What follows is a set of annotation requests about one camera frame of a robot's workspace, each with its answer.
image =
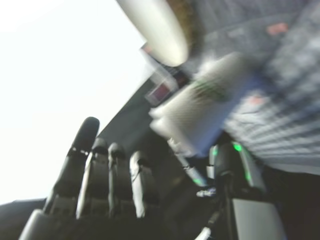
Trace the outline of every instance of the white surface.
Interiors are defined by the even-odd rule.
[[[100,130],[152,70],[114,0],[0,3],[0,204],[43,198],[88,116]]]
[[[184,63],[189,47],[181,25],[165,0],[118,0],[124,12],[147,39],[158,61],[176,67]]]

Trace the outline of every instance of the green light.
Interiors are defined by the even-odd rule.
[[[193,179],[194,183],[200,185],[202,182],[200,179]]]
[[[238,152],[242,151],[242,146],[240,144],[233,144],[233,147],[235,150],[237,150]]]
[[[247,181],[251,181],[251,176],[250,176],[250,173],[249,173],[249,172],[246,172],[246,173],[245,173],[245,179],[246,179]]]

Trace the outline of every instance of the white background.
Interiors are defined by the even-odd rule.
[[[151,74],[115,0],[0,3],[0,204],[46,197],[88,116],[100,130]]]

